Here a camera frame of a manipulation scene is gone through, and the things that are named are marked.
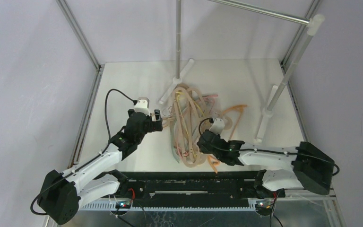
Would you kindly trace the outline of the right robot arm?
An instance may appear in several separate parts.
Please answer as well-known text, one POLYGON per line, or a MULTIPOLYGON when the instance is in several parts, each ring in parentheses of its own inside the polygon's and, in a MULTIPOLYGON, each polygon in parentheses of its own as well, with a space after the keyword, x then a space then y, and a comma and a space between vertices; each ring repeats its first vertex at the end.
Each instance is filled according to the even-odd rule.
POLYGON ((229 140, 205 130, 197 146, 229 166, 263 166, 254 184, 255 193, 266 197, 280 189, 303 188, 318 195, 329 194, 333 176, 340 168, 313 144, 296 147, 264 147, 242 140, 229 140))

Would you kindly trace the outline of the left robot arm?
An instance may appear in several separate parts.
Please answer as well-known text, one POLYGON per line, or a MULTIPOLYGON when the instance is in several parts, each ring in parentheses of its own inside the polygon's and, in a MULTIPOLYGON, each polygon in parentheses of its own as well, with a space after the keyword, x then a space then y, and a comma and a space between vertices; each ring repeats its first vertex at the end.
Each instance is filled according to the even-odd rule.
POLYGON ((119 171, 104 171, 137 150, 144 136, 162 131, 163 119, 158 109, 153 114, 128 111, 126 125, 111 137, 107 147, 91 160, 62 172, 50 171, 34 200, 58 225, 69 222, 83 206, 110 194, 125 196, 129 191, 126 176, 119 171))

